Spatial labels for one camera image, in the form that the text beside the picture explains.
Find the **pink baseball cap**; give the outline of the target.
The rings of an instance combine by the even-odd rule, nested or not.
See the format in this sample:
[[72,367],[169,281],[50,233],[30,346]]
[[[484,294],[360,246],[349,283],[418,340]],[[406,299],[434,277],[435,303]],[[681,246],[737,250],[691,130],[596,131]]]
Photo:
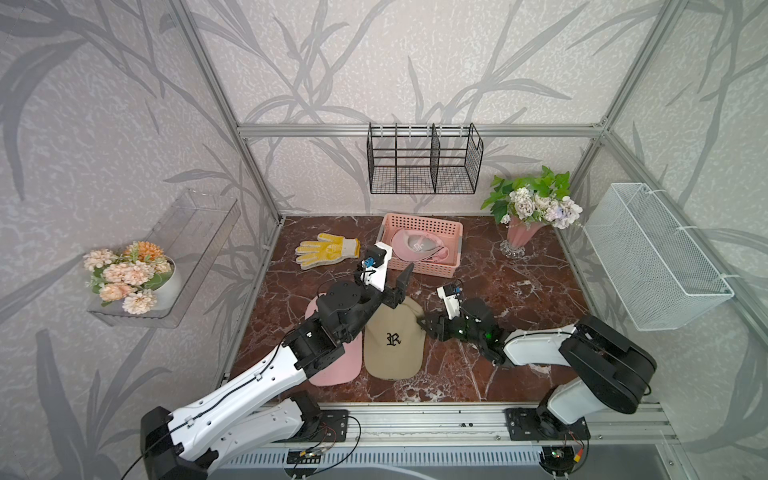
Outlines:
[[451,251],[435,234],[421,230],[398,230],[391,240],[393,253],[406,262],[444,263]]
[[363,367],[363,334],[360,333],[351,342],[344,344],[344,353],[330,366],[326,367],[309,382],[318,387],[342,385],[355,380]]

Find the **beige baseball cap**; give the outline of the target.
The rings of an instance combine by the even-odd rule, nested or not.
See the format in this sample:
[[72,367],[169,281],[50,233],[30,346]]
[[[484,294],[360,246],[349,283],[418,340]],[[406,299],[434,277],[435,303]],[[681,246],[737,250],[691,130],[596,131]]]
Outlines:
[[426,332],[418,320],[422,307],[406,297],[395,309],[381,305],[365,326],[363,362],[367,372],[382,380],[405,380],[422,368]]

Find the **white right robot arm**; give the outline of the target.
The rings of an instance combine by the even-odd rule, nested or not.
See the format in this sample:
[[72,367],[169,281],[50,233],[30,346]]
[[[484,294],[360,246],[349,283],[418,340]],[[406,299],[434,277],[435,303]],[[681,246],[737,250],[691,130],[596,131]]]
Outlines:
[[429,337],[468,343],[496,366],[559,365],[575,372],[573,380],[550,390],[530,415],[548,438],[571,431],[583,417],[603,409],[633,414],[652,392],[656,360],[595,316],[558,328],[504,330],[479,298],[453,295],[444,304],[444,313],[419,321]]

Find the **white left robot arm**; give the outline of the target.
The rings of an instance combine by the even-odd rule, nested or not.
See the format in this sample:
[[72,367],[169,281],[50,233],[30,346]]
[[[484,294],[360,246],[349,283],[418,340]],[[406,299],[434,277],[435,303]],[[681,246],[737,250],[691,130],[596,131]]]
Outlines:
[[263,406],[330,366],[380,306],[400,305],[413,273],[386,285],[387,267],[365,260],[353,281],[335,283],[316,312],[256,365],[191,404],[157,407],[141,420],[140,462],[150,479],[205,479],[260,446],[311,433],[321,411],[307,393]]

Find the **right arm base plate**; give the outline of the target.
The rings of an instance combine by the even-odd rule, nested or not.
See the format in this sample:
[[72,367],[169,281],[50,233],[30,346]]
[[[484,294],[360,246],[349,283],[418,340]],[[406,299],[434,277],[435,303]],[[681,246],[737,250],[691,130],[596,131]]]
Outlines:
[[504,410],[505,425],[512,441],[583,441],[591,439],[584,417],[564,424],[537,408],[513,407]]

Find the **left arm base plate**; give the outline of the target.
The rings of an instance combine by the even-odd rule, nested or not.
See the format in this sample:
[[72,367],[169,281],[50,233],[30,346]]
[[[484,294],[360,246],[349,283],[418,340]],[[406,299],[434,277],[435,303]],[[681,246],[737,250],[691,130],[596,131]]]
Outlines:
[[345,441],[349,426],[347,409],[322,410],[320,415],[305,423],[296,435],[282,443]]

